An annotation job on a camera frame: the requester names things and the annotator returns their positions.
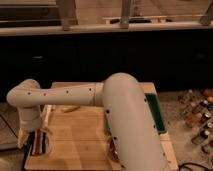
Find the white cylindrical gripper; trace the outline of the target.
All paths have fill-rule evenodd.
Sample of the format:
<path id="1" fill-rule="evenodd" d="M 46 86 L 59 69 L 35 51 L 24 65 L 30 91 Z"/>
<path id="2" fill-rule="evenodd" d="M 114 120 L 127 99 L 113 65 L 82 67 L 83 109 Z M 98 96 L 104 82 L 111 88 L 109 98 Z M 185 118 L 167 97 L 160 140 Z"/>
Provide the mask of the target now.
<path id="1" fill-rule="evenodd" d="M 37 117 L 33 120 L 20 120 L 20 128 L 26 132 L 33 132 L 42 127 L 42 118 Z"/>

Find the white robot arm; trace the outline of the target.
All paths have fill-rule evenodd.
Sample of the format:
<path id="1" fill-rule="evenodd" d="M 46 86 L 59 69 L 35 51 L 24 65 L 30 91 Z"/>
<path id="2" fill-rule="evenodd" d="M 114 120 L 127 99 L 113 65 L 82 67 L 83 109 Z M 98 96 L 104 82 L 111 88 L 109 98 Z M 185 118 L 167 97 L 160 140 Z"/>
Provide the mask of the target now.
<path id="1" fill-rule="evenodd" d="M 42 127 L 42 105 L 100 106 L 122 171 L 169 171 L 144 90 L 129 74 L 116 73 L 101 83 L 50 89 L 27 79 L 12 88 L 6 99 L 18 109 L 20 128 L 26 132 Z"/>

